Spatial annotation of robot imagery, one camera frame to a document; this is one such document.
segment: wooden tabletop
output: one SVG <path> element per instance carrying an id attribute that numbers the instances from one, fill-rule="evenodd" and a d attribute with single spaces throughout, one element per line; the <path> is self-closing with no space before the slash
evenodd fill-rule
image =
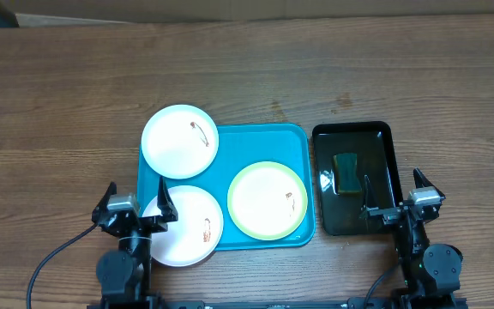
<path id="1" fill-rule="evenodd" d="M 24 307 L 33 270 L 91 225 L 108 183 L 136 191 L 138 145 L 163 106 L 217 124 L 382 120 L 404 192 L 420 167 L 447 195 L 426 228 L 464 253 L 460 297 L 494 308 L 494 15 L 0 29 L 0 307 Z M 395 261 L 390 237 L 223 251 L 156 266 L 168 300 L 345 300 Z M 99 300 L 99 230 L 41 271 L 34 308 Z M 401 275 L 377 294 L 400 288 Z"/>

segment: green sponge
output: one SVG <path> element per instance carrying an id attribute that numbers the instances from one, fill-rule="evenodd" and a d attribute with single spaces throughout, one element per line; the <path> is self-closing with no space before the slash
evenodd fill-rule
<path id="1" fill-rule="evenodd" d="M 357 154 L 337 154 L 333 156 L 334 186 L 339 194 L 361 193 L 357 170 Z"/>

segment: black cable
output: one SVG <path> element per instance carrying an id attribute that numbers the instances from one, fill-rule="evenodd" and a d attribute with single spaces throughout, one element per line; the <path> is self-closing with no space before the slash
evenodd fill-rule
<path id="1" fill-rule="evenodd" d="M 388 278 L 390 275 L 394 274 L 394 271 L 398 266 L 401 265 L 401 262 L 398 262 L 396 265 L 392 266 L 389 270 L 386 270 L 384 274 L 382 274 L 378 279 L 373 283 L 373 285 L 370 287 L 369 291 L 367 292 L 367 295 L 365 296 L 364 300 L 364 309 L 367 309 L 367 305 L 369 303 L 369 298 L 375 292 L 375 289 L 377 289 L 378 285 L 386 278 Z"/>
<path id="2" fill-rule="evenodd" d="M 96 227 L 97 227 L 97 224 L 96 223 L 93 224 L 90 228 L 86 229 L 83 233 L 75 236 L 73 239 L 68 240 L 68 242 L 66 242 L 64 245 L 59 246 L 57 249 L 55 249 L 55 251 L 51 252 L 51 254 L 49 254 L 46 258 L 44 258 L 43 261 L 41 261 L 41 263 L 39 263 L 38 268 L 35 269 L 35 271 L 33 272 L 32 279 L 30 279 L 30 284 L 27 286 L 27 292 L 26 292 L 26 308 L 27 309 L 32 309 L 32 289 L 33 289 L 33 283 L 35 282 L 35 278 L 38 276 L 39 272 L 41 271 L 41 268 L 47 262 L 49 262 L 49 260 L 52 257 L 56 256 L 57 253 L 59 253 L 60 251 L 62 251 L 67 246 L 75 243 L 81 237 L 83 237 L 83 236 L 87 235 L 88 233 L 90 233 Z"/>

